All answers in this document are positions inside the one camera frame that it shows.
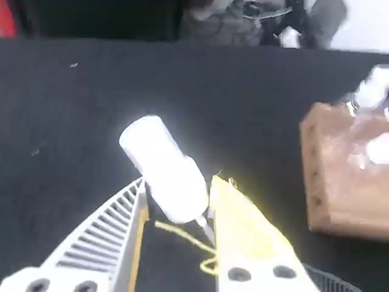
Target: yellow thread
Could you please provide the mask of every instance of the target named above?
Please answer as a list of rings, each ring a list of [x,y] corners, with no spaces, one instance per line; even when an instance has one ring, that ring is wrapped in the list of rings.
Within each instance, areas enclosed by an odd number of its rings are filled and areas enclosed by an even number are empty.
[[[201,271],[203,271],[204,273],[206,274],[210,274],[210,275],[213,275],[213,276],[216,276],[218,274],[218,269],[217,267],[211,269],[209,267],[207,267],[207,265],[211,264],[211,263],[217,263],[217,256],[216,256],[216,250],[213,249],[213,248],[210,248],[209,246],[203,244],[203,242],[195,239],[192,235],[190,235],[188,232],[185,232],[184,230],[178,228],[178,227],[175,227],[175,226],[172,226],[172,225],[169,225],[169,224],[166,224],[166,223],[162,223],[162,222],[159,222],[159,221],[156,221],[155,223],[155,226],[157,228],[160,228],[160,229],[163,229],[165,231],[168,231],[168,232],[172,232],[188,241],[190,241],[193,245],[197,246],[198,248],[201,248],[202,250],[204,251],[207,251],[207,252],[210,252],[211,254],[214,254],[215,256],[212,257],[211,259],[207,259],[203,262],[201,262],[200,264],[200,269]]]

